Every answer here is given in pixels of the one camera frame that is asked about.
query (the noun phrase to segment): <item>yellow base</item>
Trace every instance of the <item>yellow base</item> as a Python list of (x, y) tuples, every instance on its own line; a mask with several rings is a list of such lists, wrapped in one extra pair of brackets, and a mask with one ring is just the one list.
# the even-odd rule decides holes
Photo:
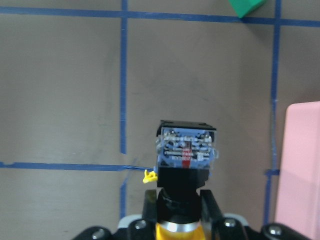
[(171, 232), (160, 226), (155, 226), (156, 240), (206, 240), (202, 226), (189, 232)]

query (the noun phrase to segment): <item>metal bolt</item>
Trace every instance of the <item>metal bolt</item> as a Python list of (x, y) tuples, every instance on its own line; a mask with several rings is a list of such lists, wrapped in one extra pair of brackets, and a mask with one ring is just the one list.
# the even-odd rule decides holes
[(279, 226), (271, 225), (271, 226), (269, 227), (269, 233), (272, 234), (272, 235), (277, 235), (277, 236), (279, 236), (279, 235), (281, 235), (282, 230), (281, 230), (281, 228), (280, 228)]
[(234, 220), (233, 218), (227, 218), (226, 220), (224, 220), (224, 225), (228, 228), (233, 228), (234, 226), (236, 226), (236, 220)]
[(92, 239), (100, 239), (105, 235), (105, 230), (100, 228), (98, 231), (92, 234)]
[(135, 229), (144, 229), (147, 226), (147, 223), (145, 220), (139, 220), (135, 223)]

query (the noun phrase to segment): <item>pink board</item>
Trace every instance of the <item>pink board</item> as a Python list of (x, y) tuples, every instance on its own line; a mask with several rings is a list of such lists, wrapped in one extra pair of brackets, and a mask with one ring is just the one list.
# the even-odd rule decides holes
[(275, 221), (320, 239), (320, 101), (286, 111)]

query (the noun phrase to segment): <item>yellow object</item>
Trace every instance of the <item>yellow object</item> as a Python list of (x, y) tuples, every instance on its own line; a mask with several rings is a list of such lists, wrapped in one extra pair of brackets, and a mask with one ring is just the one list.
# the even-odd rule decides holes
[(159, 223), (155, 226), (155, 240), (206, 240), (202, 226), (189, 232), (172, 232), (161, 227)]
[(149, 182), (155, 182), (158, 180), (158, 175), (155, 173), (155, 171), (148, 172), (147, 170), (144, 170), (144, 178), (143, 183), (149, 183)]

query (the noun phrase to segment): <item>green block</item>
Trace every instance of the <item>green block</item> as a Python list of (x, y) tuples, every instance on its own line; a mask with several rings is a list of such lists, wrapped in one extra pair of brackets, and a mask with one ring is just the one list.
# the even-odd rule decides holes
[(229, 0), (239, 18), (260, 7), (267, 0)]

